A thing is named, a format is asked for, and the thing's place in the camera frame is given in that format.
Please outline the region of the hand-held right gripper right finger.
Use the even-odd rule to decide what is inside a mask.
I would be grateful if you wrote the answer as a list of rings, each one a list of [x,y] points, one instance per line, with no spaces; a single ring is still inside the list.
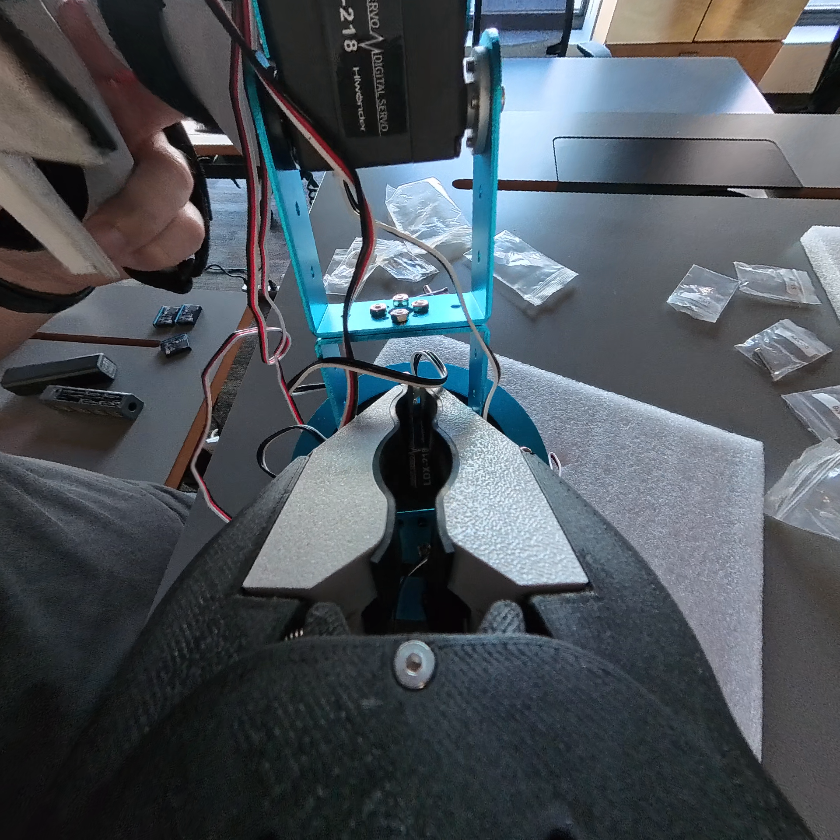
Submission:
[[[454,556],[448,588],[462,602],[585,588],[587,576],[520,447],[447,391],[436,401],[435,428],[452,457],[436,499],[440,538]]]

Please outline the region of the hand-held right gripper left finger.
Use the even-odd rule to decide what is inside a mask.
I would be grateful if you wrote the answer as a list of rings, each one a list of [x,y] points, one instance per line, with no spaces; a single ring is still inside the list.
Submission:
[[[390,542],[395,503],[379,455],[405,386],[386,392],[315,448],[243,588],[283,597],[375,597],[371,559]]]

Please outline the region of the blue toy robot arm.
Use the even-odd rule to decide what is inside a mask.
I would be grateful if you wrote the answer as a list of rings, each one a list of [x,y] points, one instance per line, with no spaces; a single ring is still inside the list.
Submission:
[[[494,289],[503,109],[499,35],[474,37],[467,2],[234,2],[213,13],[230,36],[230,89],[248,177],[248,295],[262,361],[299,433],[312,441],[257,504],[231,518],[209,493],[222,537],[245,556],[242,595],[341,610],[368,633],[429,632],[419,568],[431,548],[432,503],[394,520],[371,559],[375,597],[283,597],[243,588],[312,451],[397,386],[448,390],[522,453],[546,459],[528,416],[494,408],[501,378],[488,322]],[[469,288],[440,234],[390,212],[376,219],[360,169],[473,155],[465,223]],[[448,288],[425,298],[424,285]]]

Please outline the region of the person's left forearm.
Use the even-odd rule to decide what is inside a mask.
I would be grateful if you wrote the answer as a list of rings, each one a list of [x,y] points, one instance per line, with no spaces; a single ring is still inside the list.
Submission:
[[[55,313],[21,312],[1,308],[1,362],[30,340]]]

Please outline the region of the grey desk wooden edge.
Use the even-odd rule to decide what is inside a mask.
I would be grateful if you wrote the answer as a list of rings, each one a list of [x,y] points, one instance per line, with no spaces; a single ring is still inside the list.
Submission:
[[[772,113],[727,57],[504,58],[501,70],[506,111]]]
[[[155,329],[161,306],[199,305],[203,313],[183,332],[192,349],[167,359],[159,350],[175,329]],[[1,391],[2,451],[89,469],[107,476],[175,485],[201,431],[202,370],[226,337],[250,324],[241,290],[197,290],[179,296],[130,283],[94,291],[51,319],[40,339],[2,360],[7,368],[105,354],[117,367],[111,389],[143,402],[138,417],[57,411],[36,395]]]

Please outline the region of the person's left hand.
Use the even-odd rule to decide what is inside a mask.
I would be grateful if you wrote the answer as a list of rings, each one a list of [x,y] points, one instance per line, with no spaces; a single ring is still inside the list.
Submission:
[[[195,206],[193,171],[166,137],[183,116],[157,98],[102,39],[89,2],[59,2],[58,26],[87,67],[133,159],[122,189],[83,225],[120,269],[170,274],[194,257],[207,234]]]

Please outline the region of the black wristband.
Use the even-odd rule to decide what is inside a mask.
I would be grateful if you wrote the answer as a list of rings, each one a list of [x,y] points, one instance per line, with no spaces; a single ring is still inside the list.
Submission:
[[[1,279],[1,308],[23,314],[53,316],[86,300],[94,287],[69,294],[34,290]]]

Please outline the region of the white foam sheet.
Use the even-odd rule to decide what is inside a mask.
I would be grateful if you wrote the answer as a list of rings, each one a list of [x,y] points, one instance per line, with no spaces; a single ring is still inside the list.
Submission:
[[[552,648],[512,656],[550,670],[567,689],[540,697],[581,706],[572,717],[603,726],[620,744],[657,742],[647,756],[703,759],[745,768],[761,758],[761,591],[763,526],[760,444],[723,433],[588,385],[563,385],[539,371],[525,379],[549,432],[560,435],[557,476],[536,452],[524,453],[587,576],[579,591],[530,594],[521,600],[462,602],[448,588],[453,554],[438,530],[436,499],[452,458],[435,428],[435,388],[406,386],[395,406],[398,427],[379,455],[379,473],[397,510],[433,505],[431,548],[419,568],[431,634],[487,631],[492,606],[535,615],[546,638],[509,637]],[[560,382],[562,393],[557,392]]]

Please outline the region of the pile of small plastic bags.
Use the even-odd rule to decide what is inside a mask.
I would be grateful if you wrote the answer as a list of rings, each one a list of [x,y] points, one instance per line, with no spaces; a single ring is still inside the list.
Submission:
[[[838,316],[805,209],[503,194],[493,331],[522,362],[763,442],[765,513],[838,540]]]

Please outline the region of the person's dark shirt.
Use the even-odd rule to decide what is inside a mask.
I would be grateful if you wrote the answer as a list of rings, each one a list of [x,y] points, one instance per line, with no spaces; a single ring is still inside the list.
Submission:
[[[136,640],[194,500],[2,454],[2,838],[24,836]]]

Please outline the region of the white foam frame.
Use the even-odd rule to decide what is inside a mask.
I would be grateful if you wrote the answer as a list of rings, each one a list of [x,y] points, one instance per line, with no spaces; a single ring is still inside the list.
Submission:
[[[839,316],[839,226],[812,226],[801,237],[801,245]]]

